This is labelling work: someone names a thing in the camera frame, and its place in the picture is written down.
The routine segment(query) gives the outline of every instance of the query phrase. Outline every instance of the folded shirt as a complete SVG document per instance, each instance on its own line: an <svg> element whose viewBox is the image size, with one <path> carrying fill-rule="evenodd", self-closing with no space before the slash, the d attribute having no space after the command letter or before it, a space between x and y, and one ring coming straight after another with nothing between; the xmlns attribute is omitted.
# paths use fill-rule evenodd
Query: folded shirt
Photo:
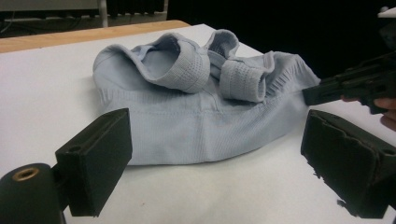
<svg viewBox="0 0 396 224"><path fill-rule="evenodd" d="M236 36L199 47L177 33L128 50L103 49L93 78L103 113L129 108L129 164L220 161L263 147L306 117L302 90L319 79L295 54L241 58Z"/></svg>

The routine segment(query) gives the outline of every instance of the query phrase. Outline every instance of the light blue garment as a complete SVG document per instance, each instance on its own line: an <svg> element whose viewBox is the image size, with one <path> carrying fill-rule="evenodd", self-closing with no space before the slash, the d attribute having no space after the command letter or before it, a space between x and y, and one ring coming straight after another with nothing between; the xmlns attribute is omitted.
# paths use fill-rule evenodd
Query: light blue garment
<svg viewBox="0 0 396 224"><path fill-rule="evenodd" d="M130 164L228 159L263 147L306 117L302 89L319 79L303 59L272 51L238 58L238 46L232 32L218 30L201 48L168 33L146 46L99 53L93 77L103 113L130 110Z"/></svg>

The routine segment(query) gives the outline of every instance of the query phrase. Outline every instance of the white table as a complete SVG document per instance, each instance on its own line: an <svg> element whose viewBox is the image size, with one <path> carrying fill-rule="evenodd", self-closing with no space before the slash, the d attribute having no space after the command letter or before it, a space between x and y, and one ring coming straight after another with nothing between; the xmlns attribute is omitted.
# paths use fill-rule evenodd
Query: white table
<svg viewBox="0 0 396 224"><path fill-rule="evenodd" d="M0 54L0 176L34 162L56 163L54 152L99 114L92 64L104 47L129 49L168 31ZM202 24L172 30L199 45L213 29ZM242 45L239 56L257 50ZM313 107L341 116L396 146L396 133L360 103ZM290 134L248 154L213 163L127 167L99 217L67 223L391 223L351 216L337 195L314 176L300 154L305 120Z"/></svg>

